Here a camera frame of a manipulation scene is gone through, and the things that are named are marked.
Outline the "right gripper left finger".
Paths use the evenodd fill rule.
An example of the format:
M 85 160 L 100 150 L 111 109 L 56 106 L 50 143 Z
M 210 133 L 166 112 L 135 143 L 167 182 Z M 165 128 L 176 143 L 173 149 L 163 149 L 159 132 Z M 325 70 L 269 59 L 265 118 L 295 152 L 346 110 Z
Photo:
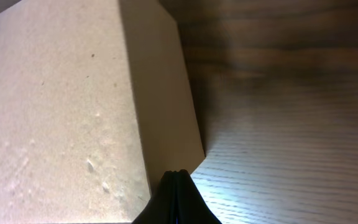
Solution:
M 155 193 L 132 224 L 174 224 L 177 222 L 175 205 L 175 173 L 166 171 Z

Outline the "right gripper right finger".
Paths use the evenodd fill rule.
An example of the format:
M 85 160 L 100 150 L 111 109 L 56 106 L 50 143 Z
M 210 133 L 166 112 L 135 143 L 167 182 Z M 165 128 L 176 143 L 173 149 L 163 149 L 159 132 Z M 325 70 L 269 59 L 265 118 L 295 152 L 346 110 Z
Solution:
M 179 224 L 221 224 L 208 208 L 187 170 L 177 172 L 176 185 Z

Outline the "cardboard box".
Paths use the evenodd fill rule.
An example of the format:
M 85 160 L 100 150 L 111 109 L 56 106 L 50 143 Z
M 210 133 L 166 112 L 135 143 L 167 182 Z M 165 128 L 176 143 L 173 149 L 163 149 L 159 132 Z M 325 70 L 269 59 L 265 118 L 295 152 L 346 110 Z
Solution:
M 0 13 L 0 223 L 130 223 L 204 160 L 177 23 L 157 1 Z

